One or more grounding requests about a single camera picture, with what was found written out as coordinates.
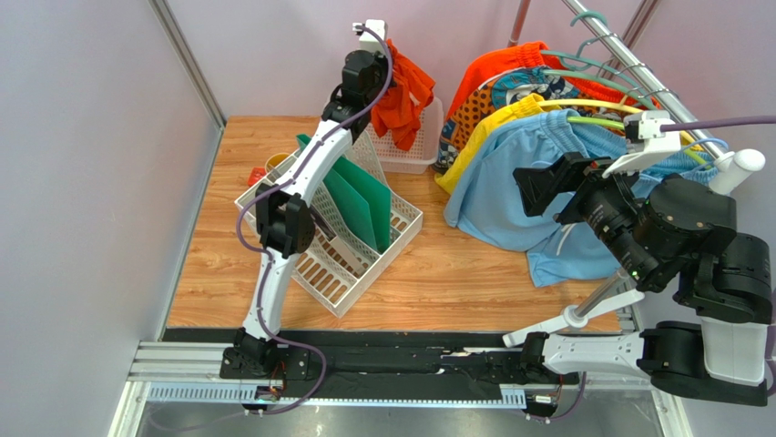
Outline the green hanger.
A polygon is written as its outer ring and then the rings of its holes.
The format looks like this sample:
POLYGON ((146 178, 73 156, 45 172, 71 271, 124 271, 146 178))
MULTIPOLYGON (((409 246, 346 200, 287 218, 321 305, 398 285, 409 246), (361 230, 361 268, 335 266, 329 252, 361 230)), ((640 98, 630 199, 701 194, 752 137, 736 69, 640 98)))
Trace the green hanger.
MULTIPOLYGON (((576 124, 584 124, 584 125, 593 125, 593 126, 600 126, 607 129, 615 129, 617 131, 624 131, 624 124, 622 122, 617 122, 613 120, 607 120, 603 118, 593 118, 593 117, 568 117, 567 118, 569 123, 576 123, 576 124)), ((690 150, 689 148, 682 149, 682 152, 695 160, 699 165, 703 166, 709 166, 710 163, 703 159, 700 155, 698 155, 695 151, 690 150)))

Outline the orange shorts front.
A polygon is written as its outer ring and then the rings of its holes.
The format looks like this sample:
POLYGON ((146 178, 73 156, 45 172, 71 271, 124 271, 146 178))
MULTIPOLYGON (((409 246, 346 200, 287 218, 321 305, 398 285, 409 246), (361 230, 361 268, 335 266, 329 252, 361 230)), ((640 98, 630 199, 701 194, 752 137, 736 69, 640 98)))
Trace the orange shorts front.
POLYGON ((434 100, 435 81, 407 56, 386 41, 393 60, 393 82, 372 109, 372 125, 379 137, 390 133, 402 151, 412 148, 421 128, 420 115, 434 100))

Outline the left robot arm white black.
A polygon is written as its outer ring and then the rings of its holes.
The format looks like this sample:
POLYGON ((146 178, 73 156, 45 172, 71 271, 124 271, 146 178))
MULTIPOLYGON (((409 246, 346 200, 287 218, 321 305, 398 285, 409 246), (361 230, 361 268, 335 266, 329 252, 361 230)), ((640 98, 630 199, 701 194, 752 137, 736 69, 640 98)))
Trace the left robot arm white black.
POLYGON ((334 164, 363 133, 373 106, 392 83, 389 50, 356 50, 345 58, 342 82, 332 92, 309 146, 275 182, 261 182, 237 218, 253 214, 261 254, 253 302, 232 346, 223 352, 220 377, 259 379, 279 369, 283 304, 295 264, 312 244, 313 196, 334 164))

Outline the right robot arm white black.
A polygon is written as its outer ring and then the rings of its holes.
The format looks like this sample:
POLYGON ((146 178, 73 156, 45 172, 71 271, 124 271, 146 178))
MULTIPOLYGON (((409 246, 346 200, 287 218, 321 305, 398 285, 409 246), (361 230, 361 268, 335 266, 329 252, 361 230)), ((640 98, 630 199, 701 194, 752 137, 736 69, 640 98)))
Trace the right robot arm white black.
POLYGON ((648 380, 669 394, 764 407, 772 289, 770 249, 737 229, 733 198, 672 174, 645 198, 632 185, 632 156, 586 158, 567 153, 547 168, 513 176, 525 213, 537 216, 562 193, 572 198, 557 223, 586 223, 619 268, 583 303, 560 316, 504 336, 526 368, 557 374, 604 372, 648 380), (600 314, 678 284, 673 299, 698 323, 662 321, 613 336, 576 337, 600 314))

